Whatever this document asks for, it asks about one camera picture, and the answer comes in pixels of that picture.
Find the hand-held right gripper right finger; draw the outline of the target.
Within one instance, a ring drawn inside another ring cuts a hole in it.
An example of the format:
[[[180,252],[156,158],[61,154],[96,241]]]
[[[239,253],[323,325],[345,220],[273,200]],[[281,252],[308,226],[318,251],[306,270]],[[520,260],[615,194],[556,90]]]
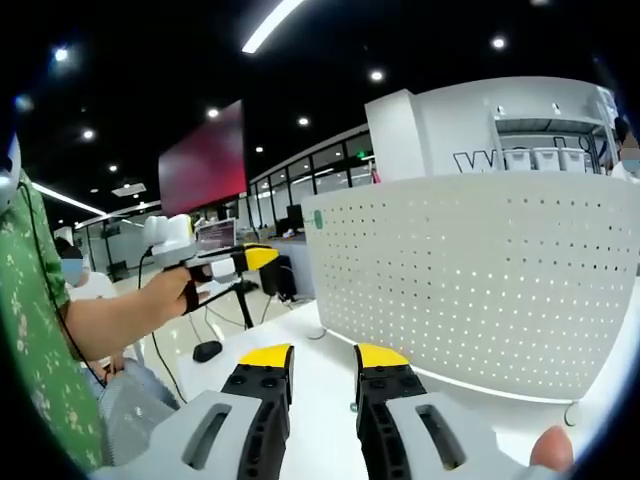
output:
[[[503,452],[480,416],[429,392],[409,361],[372,344],[354,346],[356,433],[370,479],[559,479]]]

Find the person's right hand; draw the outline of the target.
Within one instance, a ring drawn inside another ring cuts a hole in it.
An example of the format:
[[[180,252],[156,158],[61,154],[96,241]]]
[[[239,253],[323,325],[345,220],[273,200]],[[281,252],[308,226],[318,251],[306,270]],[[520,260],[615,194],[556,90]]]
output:
[[[529,463],[558,472],[566,471],[573,465],[573,445],[562,427],[552,426],[538,438]]]

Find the person's left hand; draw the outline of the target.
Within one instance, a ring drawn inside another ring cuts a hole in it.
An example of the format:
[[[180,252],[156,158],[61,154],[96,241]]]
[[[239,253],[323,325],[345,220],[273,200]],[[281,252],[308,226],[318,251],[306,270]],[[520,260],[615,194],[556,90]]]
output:
[[[152,318],[166,322],[187,310],[185,289],[191,282],[185,267],[175,267],[155,275],[143,288],[141,296]]]

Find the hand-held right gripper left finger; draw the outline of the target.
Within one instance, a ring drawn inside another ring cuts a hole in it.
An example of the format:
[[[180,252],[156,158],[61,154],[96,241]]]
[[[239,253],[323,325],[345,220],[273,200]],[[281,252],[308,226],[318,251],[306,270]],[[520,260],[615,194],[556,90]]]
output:
[[[99,407],[106,464],[95,479],[276,479],[290,435],[294,347],[242,357],[223,388],[173,410],[129,377]]]

